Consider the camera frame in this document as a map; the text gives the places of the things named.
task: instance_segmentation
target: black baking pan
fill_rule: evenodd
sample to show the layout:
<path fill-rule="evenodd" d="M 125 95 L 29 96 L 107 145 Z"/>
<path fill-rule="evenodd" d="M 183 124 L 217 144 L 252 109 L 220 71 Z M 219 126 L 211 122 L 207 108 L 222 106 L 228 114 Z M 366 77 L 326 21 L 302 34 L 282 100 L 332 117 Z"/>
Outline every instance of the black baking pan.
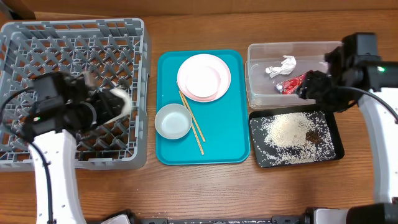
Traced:
<path fill-rule="evenodd" d="M 259 125 L 259 124 L 254 124 L 256 122 L 251 122 L 253 119 L 258 120 L 258 118 L 266 118 L 266 117 L 270 117 L 270 116 L 274 116 L 274 115 L 278 115 L 278 114 L 299 113 L 299 112 L 313 113 L 313 112 L 317 112 L 317 111 L 320 111 L 320 109 L 317 105 L 304 105 L 304 106 L 294 106 L 294 107 L 289 107 L 289 108 L 277 108 L 277 109 L 252 112 L 249 115 L 249 127 L 250 127 L 251 139 L 252 139 L 252 143 L 253 143 L 252 145 L 253 145 L 254 151 L 256 153 L 257 164 L 263 168 L 275 167 L 275 166 L 289 166 L 290 165 L 290 164 L 289 165 L 287 165 L 287 164 L 278 164 L 278 165 L 271 164 L 272 162 L 270 162 L 270 160 L 267 160 L 264 158 L 264 151 L 266 151 L 268 154 L 271 154 L 272 156 L 280 156 L 280 155 L 278 153 L 276 153 L 276 150 L 272 146 L 268 146 L 266 143 L 263 143 L 264 141 L 261 141 L 261 139 L 259 139 L 260 137 L 266 136 L 267 133 L 265 131 L 265 133 L 262 133 L 261 135 L 259 135 L 258 130 L 256 129 L 256 125 Z M 333 158 L 328 158 L 327 160 L 329 161 L 329 160 L 341 159 L 344 157 L 344 148 L 343 148 L 343 144 L 341 143 L 335 116 L 333 115 L 333 113 L 324 113 L 324 115 L 322 115 L 322 117 L 326 121 L 326 125 L 328 126 L 330 137 L 331 137 L 331 143 L 334 147 L 334 152 L 335 152 L 335 156 Z M 321 161 L 326 161 L 326 160 L 320 159 L 320 160 L 304 162 L 304 163 L 313 163 L 313 162 L 321 162 Z"/>

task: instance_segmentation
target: pink plate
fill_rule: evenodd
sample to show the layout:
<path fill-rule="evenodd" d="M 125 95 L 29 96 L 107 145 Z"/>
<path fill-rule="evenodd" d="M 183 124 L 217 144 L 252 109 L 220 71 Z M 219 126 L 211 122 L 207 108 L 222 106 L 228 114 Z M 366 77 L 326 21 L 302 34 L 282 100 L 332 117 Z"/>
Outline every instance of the pink plate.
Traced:
<path fill-rule="evenodd" d="M 226 93 L 231 84 L 231 72 L 219 57 L 198 54 L 182 63 L 178 70 L 177 83 L 181 92 L 189 99 L 202 103 L 211 102 Z"/>

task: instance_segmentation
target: chopsticks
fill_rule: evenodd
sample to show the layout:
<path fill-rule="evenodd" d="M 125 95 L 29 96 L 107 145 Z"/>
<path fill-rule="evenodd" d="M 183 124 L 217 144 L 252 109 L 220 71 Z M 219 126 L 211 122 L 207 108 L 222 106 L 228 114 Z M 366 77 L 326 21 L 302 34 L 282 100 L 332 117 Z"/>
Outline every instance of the chopsticks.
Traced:
<path fill-rule="evenodd" d="M 191 113 L 192 118 L 193 118 L 193 120 L 195 121 L 195 124 L 196 124 L 197 127 L 198 127 L 198 131 L 199 131 L 199 133 L 200 133 L 200 135 L 201 135 L 201 137 L 202 137 L 202 139 L 203 139 L 203 142 L 205 142 L 205 138 L 203 137 L 203 135 L 202 135 L 202 133 L 201 133 L 201 131 L 200 131 L 200 128 L 199 128 L 199 126 L 198 126 L 198 123 L 197 123 L 195 117 L 193 116 L 193 113 L 192 113 L 191 109 L 189 108 L 187 99 L 185 99 L 185 96 L 182 94 L 182 92 L 181 92 L 180 90 L 178 90 L 178 92 L 180 93 L 180 97 L 181 97 L 181 100 L 182 100 L 182 104 L 183 104 L 184 107 L 186 107 L 186 108 L 189 110 L 189 112 Z M 195 130 L 195 127 L 193 126 L 193 124 L 191 124 L 191 128 L 192 128 L 192 130 L 193 130 L 193 133 L 194 133 L 194 135 L 195 135 L 195 138 L 197 139 L 197 143 L 198 143 L 198 146 L 199 146 L 199 149 L 200 149 L 201 154 L 202 154 L 202 155 L 205 155 L 205 152 L 203 152 L 203 148 L 201 147 L 201 144 L 200 144 L 200 140 L 199 140 L 197 131 Z"/>

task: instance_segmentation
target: bowl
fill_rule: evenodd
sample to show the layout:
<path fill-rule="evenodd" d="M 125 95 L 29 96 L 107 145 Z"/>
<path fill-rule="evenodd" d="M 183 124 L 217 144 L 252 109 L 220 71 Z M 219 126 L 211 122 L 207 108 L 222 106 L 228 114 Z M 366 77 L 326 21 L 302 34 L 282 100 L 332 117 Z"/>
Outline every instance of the bowl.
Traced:
<path fill-rule="evenodd" d="M 166 139 L 184 137 L 192 125 L 192 117 L 186 107 L 172 103 L 162 107 L 155 117 L 156 131 Z"/>

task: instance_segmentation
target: red wrapper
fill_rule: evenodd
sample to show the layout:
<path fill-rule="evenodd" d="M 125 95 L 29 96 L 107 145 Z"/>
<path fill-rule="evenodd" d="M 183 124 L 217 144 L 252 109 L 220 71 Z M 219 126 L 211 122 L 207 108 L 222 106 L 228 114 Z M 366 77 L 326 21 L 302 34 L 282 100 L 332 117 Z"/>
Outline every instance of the red wrapper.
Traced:
<path fill-rule="evenodd" d="M 293 94 L 297 87 L 303 83 L 305 74 L 307 73 L 276 84 L 277 91 L 280 94 Z"/>

